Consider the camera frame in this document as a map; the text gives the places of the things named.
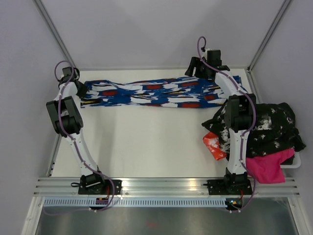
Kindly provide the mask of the blue white red patterned trousers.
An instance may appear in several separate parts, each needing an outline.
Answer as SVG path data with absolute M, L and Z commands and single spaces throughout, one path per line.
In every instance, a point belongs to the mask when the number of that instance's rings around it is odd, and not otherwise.
M 213 108 L 226 96 L 215 83 L 196 77 L 177 77 L 116 83 L 109 80 L 86 81 L 88 92 L 81 108 L 114 106 L 150 106 L 167 108 Z

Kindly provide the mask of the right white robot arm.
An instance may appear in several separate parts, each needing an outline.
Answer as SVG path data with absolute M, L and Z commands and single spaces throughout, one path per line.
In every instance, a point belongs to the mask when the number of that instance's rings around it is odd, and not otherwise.
M 244 175 L 246 146 L 256 122 L 256 98 L 235 81 L 228 66 L 222 65 L 221 51 L 202 47 L 198 57 L 192 57 L 186 76 L 195 76 L 217 84 L 227 98 L 224 122 L 230 134 L 229 160 L 226 173 Z

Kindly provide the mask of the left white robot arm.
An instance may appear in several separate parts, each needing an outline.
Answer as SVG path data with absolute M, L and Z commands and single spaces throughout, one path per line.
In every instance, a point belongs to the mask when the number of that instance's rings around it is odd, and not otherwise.
M 95 194 L 102 194 L 107 187 L 101 179 L 101 172 L 92 158 L 83 136 L 83 119 L 74 98 L 82 97 L 88 88 L 79 81 L 80 72 L 74 67 L 62 69 L 63 76 L 58 80 L 58 94 L 46 103 L 46 108 L 55 132 L 70 145 L 79 165 L 83 180 L 91 181 L 89 188 Z

